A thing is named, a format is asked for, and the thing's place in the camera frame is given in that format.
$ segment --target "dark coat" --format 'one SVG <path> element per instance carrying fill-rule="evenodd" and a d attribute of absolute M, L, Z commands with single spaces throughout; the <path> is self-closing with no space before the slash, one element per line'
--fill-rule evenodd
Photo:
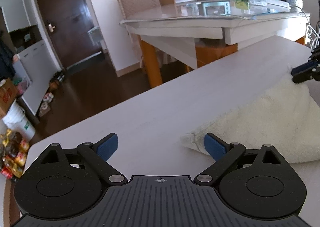
<path fill-rule="evenodd" d="M 12 58 L 14 53 L 9 49 L 9 47 L 0 39 L 0 80 L 12 78 L 15 75 L 15 70 L 12 64 Z"/>

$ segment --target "wooden floor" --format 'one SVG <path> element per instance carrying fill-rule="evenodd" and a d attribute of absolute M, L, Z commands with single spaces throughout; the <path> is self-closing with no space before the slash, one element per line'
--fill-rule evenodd
<path fill-rule="evenodd" d="M 172 80 L 184 74 L 184 65 L 179 61 L 164 65 L 161 74 L 164 82 Z M 53 93 L 51 111 L 36 125 L 31 144 L 149 89 L 141 69 L 118 78 L 109 58 L 93 64 L 67 77 Z"/>

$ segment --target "brown door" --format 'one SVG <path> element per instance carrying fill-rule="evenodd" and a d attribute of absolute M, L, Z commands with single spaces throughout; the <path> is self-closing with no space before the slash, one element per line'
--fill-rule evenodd
<path fill-rule="evenodd" d="M 94 27 L 85 0 L 37 0 L 52 44 L 64 68 L 99 51 L 87 32 Z"/>

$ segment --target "door handle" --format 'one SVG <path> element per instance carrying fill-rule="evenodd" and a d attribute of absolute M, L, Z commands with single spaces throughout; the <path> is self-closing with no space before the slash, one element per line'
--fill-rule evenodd
<path fill-rule="evenodd" d="M 55 29 L 56 27 L 53 26 L 51 23 L 49 23 L 49 24 L 48 24 L 48 28 L 49 28 L 50 33 L 53 33 L 53 32 L 54 32 L 54 29 Z"/>

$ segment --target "door frame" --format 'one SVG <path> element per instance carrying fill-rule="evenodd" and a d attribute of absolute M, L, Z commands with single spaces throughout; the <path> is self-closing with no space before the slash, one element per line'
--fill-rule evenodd
<path fill-rule="evenodd" d="M 42 17 L 42 15 L 41 15 L 41 12 L 40 12 L 40 8 L 39 8 L 39 5 L 38 5 L 38 1 L 37 1 L 37 0 L 33 0 L 33 1 L 34 1 L 34 3 L 35 3 L 36 12 L 37 12 L 37 13 L 35 13 L 35 15 L 36 15 L 36 16 L 38 15 L 38 17 L 39 17 L 39 19 L 40 19 L 40 24 L 38 24 L 38 25 L 41 26 L 41 28 L 42 28 L 42 30 L 43 30 L 43 32 L 44 32 L 44 35 L 45 35 L 45 38 L 43 38 L 43 39 L 44 39 L 44 41 L 47 41 L 47 42 L 49 43 L 49 46 L 50 46 L 50 48 L 51 48 L 51 50 L 52 50 L 52 52 L 53 52 L 53 55 L 54 55 L 54 57 L 55 57 L 58 65 L 60 66 L 60 69 L 61 69 L 61 70 L 65 70 L 66 67 L 63 67 L 63 65 L 62 65 L 62 63 L 61 63 L 61 61 L 60 61 L 60 58 L 59 58 L 59 56 L 58 56 L 58 54 L 57 54 L 57 51 L 56 51 L 56 49 L 55 49 L 55 47 L 53 46 L 53 43 L 52 43 L 52 41 L 51 41 L 50 35 L 49 35 L 49 33 L 48 33 L 48 30 L 47 30 L 47 25 L 45 24 L 45 22 L 44 22 L 44 20 L 43 20 L 43 17 Z M 98 23 L 96 14 L 95 14 L 95 12 L 94 12 L 94 8 L 93 8 L 93 5 L 92 5 L 91 0 L 85 0 L 85 2 L 87 3 L 88 9 L 89 9 L 89 12 L 90 12 L 90 15 L 91 15 L 91 19 L 92 19 L 92 22 L 93 22 L 93 25 L 94 25 L 94 26 L 99 26 L 99 23 Z M 107 54 L 108 48 L 107 48 L 107 45 L 106 45 L 106 43 L 105 43 L 104 40 L 101 42 L 101 46 L 102 46 L 102 48 L 103 48 L 103 53 L 104 53 L 104 54 Z"/>

